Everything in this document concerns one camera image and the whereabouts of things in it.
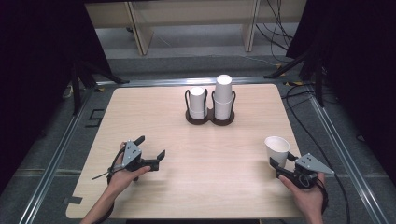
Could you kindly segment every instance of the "wrist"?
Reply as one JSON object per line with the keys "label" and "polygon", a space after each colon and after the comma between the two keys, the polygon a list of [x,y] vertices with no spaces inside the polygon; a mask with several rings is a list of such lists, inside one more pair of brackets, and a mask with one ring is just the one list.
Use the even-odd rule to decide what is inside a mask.
{"label": "wrist", "polygon": [[321,214],[306,214],[305,220],[308,224],[323,224],[323,217]]}

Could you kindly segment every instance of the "human hand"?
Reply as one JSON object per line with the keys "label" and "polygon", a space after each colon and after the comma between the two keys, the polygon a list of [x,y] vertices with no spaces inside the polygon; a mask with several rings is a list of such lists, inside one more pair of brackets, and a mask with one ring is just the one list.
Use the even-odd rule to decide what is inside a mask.
{"label": "human hand", "polygon": [[[120,145],[120,150],[123,149],[125,146],[125,143],[122,142]],[[123,158],[123,153],[120,154],[120,156],[117,158],[116,164],[122,164],[122,158]],[[130,172],[128,170],[120,170],[117,171],[116,173],[113,174],[111,177],[110,183],[108,184],[108,188],[113,190],[115,193],[120,194],[123,192],[128,186],[131,184],[131,182],[145,174],[150,170],[149,166],[142,167],[136,171]]]}
{"label": "human hand", "polygon": [[[324,174],[318,173],[318,180],[324,186]],[[294,196],[294,202],[308,223],[323,223],[321,208],[323,204],[323,194],[318,186],[311,189],[299,189],[285,176],[280,175],[279,180],[288,188]]]}

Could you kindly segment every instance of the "forearm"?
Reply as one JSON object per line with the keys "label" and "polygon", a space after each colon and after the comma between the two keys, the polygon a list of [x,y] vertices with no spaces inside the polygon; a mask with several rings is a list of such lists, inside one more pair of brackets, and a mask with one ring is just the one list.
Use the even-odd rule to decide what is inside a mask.
{"label": "forearm", "polygon": [[95,205],[92,207],[90,212],[81,220],[81,224],[90,223],[97,221],[103,217],[107,211],[111,208],[116,198],[119,196],[119,192],[107,187],[103,192],[102,196],[98,199]]}

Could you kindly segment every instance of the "stacked cups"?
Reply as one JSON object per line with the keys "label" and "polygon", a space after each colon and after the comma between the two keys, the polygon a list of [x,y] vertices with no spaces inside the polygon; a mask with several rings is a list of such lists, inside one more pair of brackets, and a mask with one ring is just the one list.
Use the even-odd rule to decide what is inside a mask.
{"label": "stacked cups", "polygon": [[207,90],[201,87],[193,87],[189,93],[190,106],[189,113],[193,119],[204,119],[207,113],[206,108]]}
{"label": "stacked cups", "polygon": [[216,80],[214,94],[215,118],[226,120],[231,115],[233,107],[233,87],[232,78],[228,75],[220,75]]}

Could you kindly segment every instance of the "black cable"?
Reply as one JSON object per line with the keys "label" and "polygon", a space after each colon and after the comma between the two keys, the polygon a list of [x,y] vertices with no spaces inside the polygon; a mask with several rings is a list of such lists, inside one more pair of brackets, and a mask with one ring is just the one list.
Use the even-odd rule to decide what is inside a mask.
{"label": "black cable", "polygon": [[111,166],[107,169],[107,172],[105,172],[104,174],[101,174],[101,175],[99,175],[99,176],[94,177],[92,180],[97,179],[97,178],[99,178],[99,177],[101,177],[101,176],[103,176],[103,175],[106,175],[106,174],[108,174],[108,175],[114,175],[114,173],[116,173],[116,172],[118,172],[118,171],[120,171],[120,170],[125,169],[125,168],[122,168],[122,169],[119,169],[119,170],[117,170],[117,171],[113,171],[114,165],[116,164],[117,159],[119,158],[120,154],[121,154],[122,152],[124,152],[124,151],[125,151],[125,148],[122,149],[122,150],[120,150],[119,153],[117,153],[117,156],[114,158],[114,161],[111,163]]}
{"label": "black cable", "polygon": [[[301,127],[304,129],[304,131],[309,135],[309,137],[312,139],[312,141],[315,143],[315,145],[318,147],[318,149],[320,150],[321,154],[323,155],[324,159],[326,160],[326,162],[328,163],[329,167],[333,170],[332,168],[332,164],[330,163],[329,159],[327,158],[325,152],[323,151],[323,149],[321,148],[321,146],[319,145],[319,143],[317,142],[317,140],[314,138],[314,136],[305,128],[305,126],[302,124],[302,122],[298,119],[297,115],[295,114],[294,110],[291,108],[290,106],[290,102],[289,102],[289,97],[290,97],[290,93],[292,90],[294,90],[297,87],[302,87],[304,85],[299,85],[299,86],[294,86],[292,87],[290,90],[288,90],[288,92],[286,93],[286,103],[288,105],[288,107],[290,108],[290,112],[292,113],[292,115],[296,118],[297,122],[301,125]],[[337,174],[334,174],[335,179],[337,180],[338,184],[340,185],[341,191],[343,192],[344,195],[344,200],[346,202],[346,223],[349,224],[350,223],[350,213],[349,213],[349,202],[347,199],[347,193],[345,191],[344,185],[342,184],[341,180],[339,179]]]}
{"label": "black cable", "polygon": [[323,202],[322,202],[322,209],[321,209],[321,212],[323,214],[324,211],[326,210],[327,206],[329,205],[329,194],[327,193],[327,190],[326,190],[323,182],[321,182],[321,180],[317,179],[317,182],[315,183],[315,185],[320,189],[320,192],[323,195]]}
{"label": "black cable", "polygon": [[278,33],[276,32],[277,26],[279,26],[280,30],[282,31],[282,34],[283,34],[282,36],[283,36],[283,38],[284,38],[285,44],[289,47],[288,40],[289,40],[289,42],[291,42],[291,40],[290,40],[290,35],[288,35],[287,32],[285,31],[285,29],[283,28],[283,26],[282,26],[282,21],[281,21],[281,18],[280,18],[280,8],[281,8],[281,5],[282,5],[282,1],[281,1],[281,0],[278,0],[278,1],[277,1],[277,15],[276,15],[276,13],[275,13],[275,11],[274,11],[274,9],[273,9],[271,3],[269,2],[269,0],[267,0],[267,3],[268,3],[268,6],[269,6],[269,7],[271,8],[271,10],[273,11],[274,17],[275,17],[275,19],[276,19],[276,25],[275,25],[274,31],[272,31],[271,40],[269,40],[270,38],[269,38],[268,36],[266,36],[266,35],[260,30],[260,28],[259,28],[257,25],[256,25],[256,27],[258,27],[258,28],[259,28],[259,31],[262,33],[262,35],[264,35],[264,37],[266,37],[266,38],[270,41],[270,43],[271,43],[271,54],[272,54],[272,56],[273,56],[277,61],[280,61],[280,62],[282,62],[282,63],[290,63],[290,62],[287,62],[287,61],[283,61],[283,60],[278,59],[278,58],[275,56],[274,50],[273,50],[273,43],[276,44],[277,46],[281,47],[282,49],[287,50],[286,48],[284,48],[283,46],[277,44],[277,43],[274,41],[274,36],[275,36],[275,34],[278,35]]}
{"label": "black cable", "polygon": [[[298,85],[298,86],[310,86],[311,84],[303,84],[303,85]],[[298,96],[298,95],[303,95],[303,94],[307,94],[307,93],[315,93],[315,91],[301,91],[298,93],[294,93],[293,95],[289,95],[289,96],[281,96],[280,98],[282,100],[286,99],[287,97],[292,97],[292,96]]]}
{"label": "black cable", "polygon": [[299,102],[299,103],[293,105],[292,107],[288,107],[286,110],[292,109],[292,108],[296,107],[297,105],[300,105],[300,104],[302,104],[302,103],[304,103],[304,102],[307,102],[307,101],[310,100],[311,98],[312,98],[312,97],[310,97],[310,98],[308,98],[308,99],[305,99],[305,100],[303,100],[303,101],[301,101],[301,102]]}
{"label": "black cable", "polygon": [[111,214],[113,213],[113,210],[114,210],[114,203],[111,204],[111,206],[108,209],[108,211],[102,217],[100,217],[99,219],[94,221],[92,224],[101,224],[101,223],[103,223],[104,221],[106,221],[111,216]]}
{"label": "black cable", "polygon": [[293,38],[292,35],[289,35],[289,34],[280,34],[280,33],[277,33],[277,32],[274,32],[274,31],[270,30],[270,28],[268,28],[267,25],[265,25],[265,23],[263,23],[262,25],[264,26],[264,28],[265,28],[268,32],[271,32],[271,34],[274,34],[274,35],[281,35],[281,36],[286,35],[288,38]]}
{"label": "black cable", "polygon": [[260,29],[259,25],[256,24],[256,28],[260,31],[260,33],[262,33],[262,35],[271,43],[271,44],[276,44],[278,47],[284,49],[284,50],[288,50],[285,47],[283,47],[282,45],[276,43],[273,39],[271,39],[270,37],[268,37],[265,33],[262,32],[262,30]]}

